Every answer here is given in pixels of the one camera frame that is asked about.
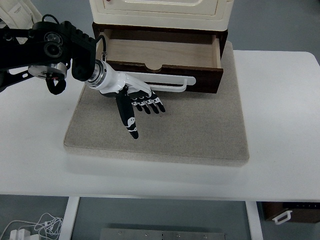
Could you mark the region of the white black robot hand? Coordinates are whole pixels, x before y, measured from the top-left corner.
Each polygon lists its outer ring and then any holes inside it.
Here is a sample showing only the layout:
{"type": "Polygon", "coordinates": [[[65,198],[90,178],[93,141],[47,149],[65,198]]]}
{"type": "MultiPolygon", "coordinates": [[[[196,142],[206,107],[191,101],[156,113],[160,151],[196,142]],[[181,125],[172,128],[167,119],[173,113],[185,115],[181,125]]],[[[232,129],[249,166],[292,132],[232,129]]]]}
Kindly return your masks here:
{"type": "Polygon", "coordinates": [[[117,94],[115,99],[121,121],[134,139],[139,138],[139,133],[133,106],[139,112],[144,110],[148,115],[151,114],[148,105],[156,114],[166,112],[162,101],[148,84],[128,73],[114,70],[105,61],[98,59],[95,61],[93,74],[84,83],[102,95],[113,96],[117,94]],[[128,94],[133,94],[133,98],[130,99],[128,94]]]}

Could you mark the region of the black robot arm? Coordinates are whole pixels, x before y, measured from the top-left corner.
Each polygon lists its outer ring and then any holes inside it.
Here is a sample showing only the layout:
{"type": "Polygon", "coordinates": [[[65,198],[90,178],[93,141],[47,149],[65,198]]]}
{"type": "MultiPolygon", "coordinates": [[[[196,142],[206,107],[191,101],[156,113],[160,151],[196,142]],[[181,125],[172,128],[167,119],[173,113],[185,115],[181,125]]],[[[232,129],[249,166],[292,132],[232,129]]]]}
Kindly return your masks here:
{"type": "Polygon", "coordinates": [[[123,125],[134,139],[139,133],[134,111],[161,113],[165,107],[151,87],[125,72],[114,70],[106,52],[96,58],[98,42],[69,21],[42,20],[30,29],[2,28],[0,31],[0,88],[37,77],[44,79],[50,93],[66,88],[67,71],[101,95],[114,98],[123,125]]]}

